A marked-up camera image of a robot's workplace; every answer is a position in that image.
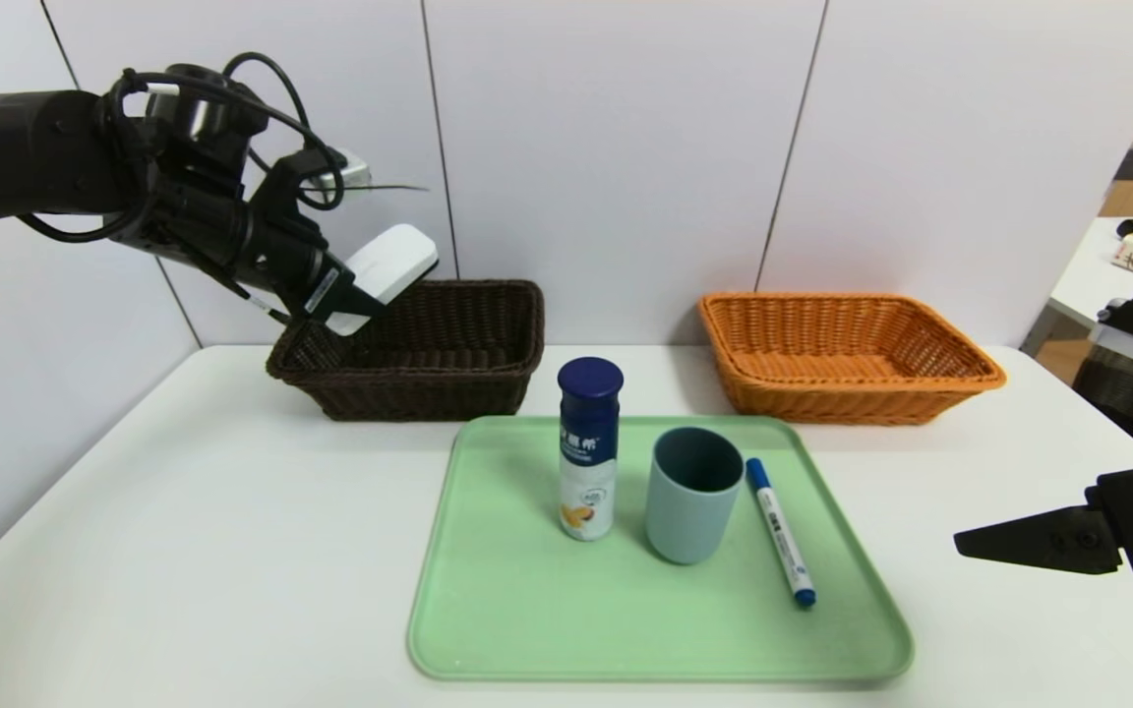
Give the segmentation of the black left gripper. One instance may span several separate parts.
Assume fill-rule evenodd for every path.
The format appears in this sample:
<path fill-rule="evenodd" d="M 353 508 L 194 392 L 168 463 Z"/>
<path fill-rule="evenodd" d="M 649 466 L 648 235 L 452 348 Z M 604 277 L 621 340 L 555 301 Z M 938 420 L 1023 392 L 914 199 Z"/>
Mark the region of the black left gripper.
<path fill-rule="evenodd" d="M 358 285 L 350 270 L 329 250 L 320 224 L 296 207 L 247 207 L 242 244 L 235 251 L 239 285 L 273 292 L 292 318 L 367 323 L 387 312 Z"/>

